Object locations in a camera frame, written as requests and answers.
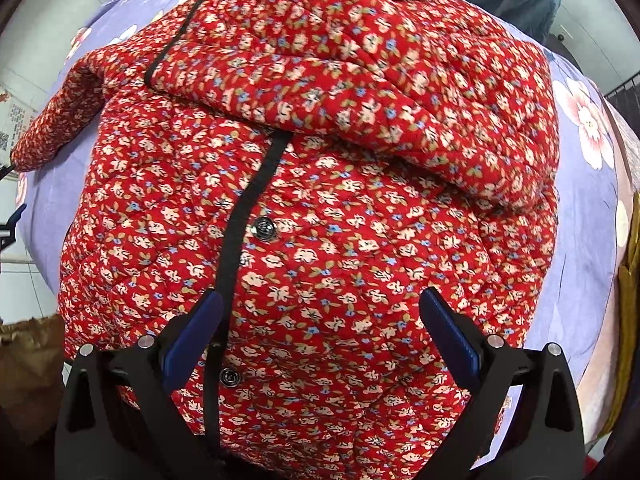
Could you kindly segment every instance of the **black button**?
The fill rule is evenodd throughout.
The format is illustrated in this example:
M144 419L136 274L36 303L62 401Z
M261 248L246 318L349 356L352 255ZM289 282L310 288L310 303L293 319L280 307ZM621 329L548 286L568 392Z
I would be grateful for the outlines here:
M242 376L233 368L225 368L220 372L220 382L227 388L235 388L242 381Z
M268 216L258 216L251 226L251 232L261 242L271 242L276 237L276 224Z

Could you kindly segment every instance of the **jacket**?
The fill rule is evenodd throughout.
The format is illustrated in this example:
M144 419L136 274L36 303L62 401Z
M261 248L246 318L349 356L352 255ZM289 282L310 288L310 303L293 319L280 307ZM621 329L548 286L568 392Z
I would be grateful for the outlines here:
M522 343L556 235L551 81L463 0L192 0L80 59L15 167L100 109L66 352L215 286L223 325L173 394L195 433L289 478L410 478L467 398L420 292Z

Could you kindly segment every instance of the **red quilted fabric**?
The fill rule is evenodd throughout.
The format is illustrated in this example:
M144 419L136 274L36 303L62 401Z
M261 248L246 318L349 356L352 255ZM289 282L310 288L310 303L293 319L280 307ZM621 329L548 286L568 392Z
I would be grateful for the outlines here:
M520 344L551 261L545 57L462 0L203 0L148 88L193 5L79 60L14 149L37 168L104 106L62 254L66 352L188 311L265 126L292 131L249 224L277 238L242 245L222 444L290 478L411 478L465 400L418 295ZM197 433L202 371L174 393Z

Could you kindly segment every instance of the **brown fabric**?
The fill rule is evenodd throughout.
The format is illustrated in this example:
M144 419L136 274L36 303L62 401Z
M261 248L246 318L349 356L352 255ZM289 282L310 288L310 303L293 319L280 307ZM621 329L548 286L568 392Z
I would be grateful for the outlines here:
M0 406L25 444L58 418L64 333L57 314L11 325L0 320Z

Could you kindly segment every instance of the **metal bolt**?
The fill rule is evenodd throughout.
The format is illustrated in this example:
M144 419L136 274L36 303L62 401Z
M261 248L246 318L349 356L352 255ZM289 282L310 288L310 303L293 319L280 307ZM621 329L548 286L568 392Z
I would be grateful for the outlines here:
M493 348L502 348L504 346L504 339L497 334L491 334L487 337L486 341L489 343L489 346Z
M547 350L549 350L549 353L551 355L560 355L562 353L562 348L560 347L560 345L558 343L549 343L549 345L546 347Z
M156 338L152 335L143 335L138 339L138 346L140 348L151 348L156 342Z
M94 346L91 343L87 343L80 347L80 355L87 357L91 352L94 351Z

